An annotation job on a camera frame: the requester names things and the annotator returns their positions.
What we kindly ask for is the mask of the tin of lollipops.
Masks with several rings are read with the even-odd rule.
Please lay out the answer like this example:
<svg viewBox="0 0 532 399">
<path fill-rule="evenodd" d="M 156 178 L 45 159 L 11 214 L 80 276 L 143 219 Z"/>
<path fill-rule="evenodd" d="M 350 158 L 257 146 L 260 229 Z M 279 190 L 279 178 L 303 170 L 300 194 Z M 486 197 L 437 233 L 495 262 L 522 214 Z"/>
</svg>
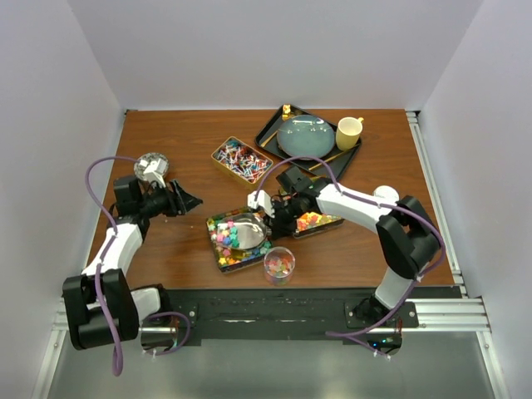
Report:
<svg viewBox="0 0 532 399">
<path fill-rule="evenodd" d="M 251 191 L 273 167 L 273 161 L 266 155 L 234 136 L 211 154 L 211 160 L 222 172 Z"/>
</svg>

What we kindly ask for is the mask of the clear glass jar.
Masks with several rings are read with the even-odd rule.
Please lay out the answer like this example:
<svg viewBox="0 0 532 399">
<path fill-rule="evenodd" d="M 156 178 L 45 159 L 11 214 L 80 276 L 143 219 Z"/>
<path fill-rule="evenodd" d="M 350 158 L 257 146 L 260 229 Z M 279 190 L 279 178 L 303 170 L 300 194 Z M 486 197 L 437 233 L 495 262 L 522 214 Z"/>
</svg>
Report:
<svg viewBox="0 0 532 399">
<path fill-rule="evenodd" d="M 271 248 L 264 256 L 264 277 L 273 286 L 290 282 L 295 270 L 295 256 L 284 247 Z"/>
</svg>

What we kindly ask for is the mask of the tin of gummy candies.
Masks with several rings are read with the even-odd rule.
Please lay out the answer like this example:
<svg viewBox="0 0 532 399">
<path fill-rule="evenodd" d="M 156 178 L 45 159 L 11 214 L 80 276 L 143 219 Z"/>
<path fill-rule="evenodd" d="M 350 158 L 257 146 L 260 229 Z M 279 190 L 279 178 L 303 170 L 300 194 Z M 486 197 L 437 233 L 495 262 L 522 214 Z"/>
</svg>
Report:
<svg viewBox="0 0 532 399">
<path fill-rule="evenodd" d="M 343 224 L 344 219 L 335 215 L 308 212 L 296 219 L 295 239 L 301 239 L 313 234 L 319 234 L 334 229 Z"/>
</svg>

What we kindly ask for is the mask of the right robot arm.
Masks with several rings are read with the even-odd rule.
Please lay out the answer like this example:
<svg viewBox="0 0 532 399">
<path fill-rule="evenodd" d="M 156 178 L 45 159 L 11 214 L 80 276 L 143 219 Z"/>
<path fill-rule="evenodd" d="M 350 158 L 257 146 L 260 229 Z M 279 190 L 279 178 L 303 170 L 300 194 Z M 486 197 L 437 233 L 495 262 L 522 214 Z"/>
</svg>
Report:
<svg viewBox="0 0 532 399">
<path fill-rule="evenodd" d="M 357 304 L 355 318 L 367 326 L 390 326 L 400 316 L 400 306 L 436 255 L 445 258 L 445 244 L 421 202 L 410 195 L 402 199 L 365 195 L 340 185 L 335 179 L 307 177 L 295 165 L 276 177 L 287 199 L 260 200 L 266 206 L 272 231 L 283 237 L 295 229 L 303 214 L 338 216 L 377 235 L 387 271 L 374 293 Z"/>
</svg>

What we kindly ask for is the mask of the tin of star candies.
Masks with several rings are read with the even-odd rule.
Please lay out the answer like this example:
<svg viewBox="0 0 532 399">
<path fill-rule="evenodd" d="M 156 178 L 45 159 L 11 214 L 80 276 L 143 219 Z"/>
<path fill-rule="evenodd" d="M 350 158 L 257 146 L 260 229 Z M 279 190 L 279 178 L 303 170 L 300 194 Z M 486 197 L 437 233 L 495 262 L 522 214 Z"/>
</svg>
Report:
<svg viewBox="0 0 532 399">
<path fill-rule="evenodd" d="M 208 237 L 217 269 L 232 273 L 261 263 L 273 247 L 271 230 L 262 211 L 249 207 L 210 216 L 206 221 Z"/>
</svg>

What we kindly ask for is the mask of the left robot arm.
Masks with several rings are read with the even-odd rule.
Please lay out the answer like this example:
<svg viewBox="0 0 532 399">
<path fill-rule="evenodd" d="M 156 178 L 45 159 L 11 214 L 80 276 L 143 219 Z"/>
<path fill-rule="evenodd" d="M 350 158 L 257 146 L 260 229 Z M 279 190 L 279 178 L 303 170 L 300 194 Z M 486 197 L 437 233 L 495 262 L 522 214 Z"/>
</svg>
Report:
<svg viewBox="0 0 532 399">
<path fill-rule="evenodd" d="M 203 203 L 176 180 L 143 191 L 139 179 L 128 175 L 115 180 L 113 190 L 116 202 L 109 210 L 117 215 L 108 224 L 104 243 L 81 274 L 62 285 L 71 342 L 77 350 L 112 344 L 110 323 L 121 341 L 129 341 L 145 319 L 154 326 L 170 321 L 172 306 L 164 287 L 158 283 L 132 290 L 127 270 L 145 242 L 152 218 L 185 215 Z"/>
</svg>

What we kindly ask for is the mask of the metal scoop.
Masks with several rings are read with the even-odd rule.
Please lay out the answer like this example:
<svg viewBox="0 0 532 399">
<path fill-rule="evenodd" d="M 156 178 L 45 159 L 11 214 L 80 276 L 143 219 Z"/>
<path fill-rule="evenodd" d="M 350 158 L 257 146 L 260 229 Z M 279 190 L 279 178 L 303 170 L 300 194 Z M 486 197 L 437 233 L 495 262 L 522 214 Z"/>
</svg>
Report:
<svg viewBox="0 0 532 399">
<path fill-rule="evenodd" d="M 214 228 L 215 242 L 227 249 L 251 250 L 262 245 L 271 229 L 261 216 L 242 213 L 221 219 Z"/>
</svg>

